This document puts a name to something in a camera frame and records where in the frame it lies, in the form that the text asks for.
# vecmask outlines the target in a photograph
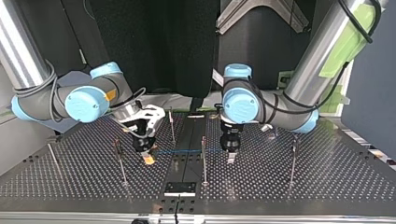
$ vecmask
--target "metal frame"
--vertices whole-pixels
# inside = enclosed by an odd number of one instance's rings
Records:
[[[290,23],[295,32],[300,33],[308,25],[303,12],[292,0],[233,0],[224,9],[217,20],[219,33],[224,35],[237,21],[254,7],[270,7],[287,24]]]
[[[54,221],[61,220],[70,223],[91,221],[101,223],[111,221],[114,223],[131,223],[134,219],[145,219],[149,223],[175,223],[173,215],[138,215],[138,214],[108,214],[108,213],[0,213],[2,223],[7,220],[20,221]],[[181,223],[396,223],[394,217],[365,217],[365,216],[195,216],[178,215]]]

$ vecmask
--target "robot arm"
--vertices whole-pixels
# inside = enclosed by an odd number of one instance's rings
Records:
[[[12,110],[18,118],[72,118],[87,123],[111,111],[114,120],[131,128],[134,149],[149,154],[165,113],[162,108],[136,101],[116,63],[91,70],[92,80],[86,85],[59,87],[55,70],[38,51],[18,3],[0,0],[0,11],[0,61],[16,92]]]
[[[251,81],[252,70],[244,64],[225,68],[221,146],[234,157],[240,148],[245,123],[272,124],[295,133],[309,133],[318,120],[318,100],[332,79],[341,75],[366,43],[371,43],[387,1],[334,1],[282,94],[260,91]]]

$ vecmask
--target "perforated metal table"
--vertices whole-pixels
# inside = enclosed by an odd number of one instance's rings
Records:
[[[44,219],[56,219],[54,214],[114,219],[117,214],[122,221],[127,215],[155,220],[173,220],[175,215],[180,220],[396,217],[394,171],[331,122],[321,120],[312,133],[299,135],[301,152],[291,185],[292,133],[281,129],[263,133],[258,124],[246,125],[236,161],[227,164],[219,145],[219,119],[209,115],[188,119],[175,114],[175,144],[165,119],[157,134],[157,162],[150,166],[130,148],[132,137],[111,119],[84,125],[54,146],[59,168],[43,148],[0,177],[0,220],[15,214],[41,214]],[[127,147],[127,187],[113,154],[118,136]],[[202,136],[208,186],[201,184]],[[196,183],[195,197],[165,197],[169,182]]]

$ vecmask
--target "blue joint cap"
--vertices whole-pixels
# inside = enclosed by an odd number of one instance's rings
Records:
[[[319,118],[319,112],[314,110],[311,113],[311,117],[306,121],[306,123],[300,128],[293,130],[294,133],[309,133],[317,126],[317,120]]]
[[[104,115],[110,107],[106,94],[93,86],[82,86],[72,90],[64,101],[67,113],[77,121],[93,122]]]
[[[225,77],[250,77],[251,68],[242,63],[232,63],[225,67]]]
[[[232,88],[223,97],[224,112],[235,123],[248,123],[259,113],[256,96],[244,88]]]
[[[11,109],[14,115],[17,116],[18,119],[39,121],[38,119],[34,119],[30,117],[22,110],[17,96],[12,97]]]
[[[112,63],[105,63],[97,68],[91,70],[91,78],[94,79],[96,77],[105,76],[112,73],[121,73],[119,65],[112,62]]]

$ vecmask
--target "black curtain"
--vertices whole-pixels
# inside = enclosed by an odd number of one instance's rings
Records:
[[[91,0],[108,56],[136,91],[206,97],[219,0]]]

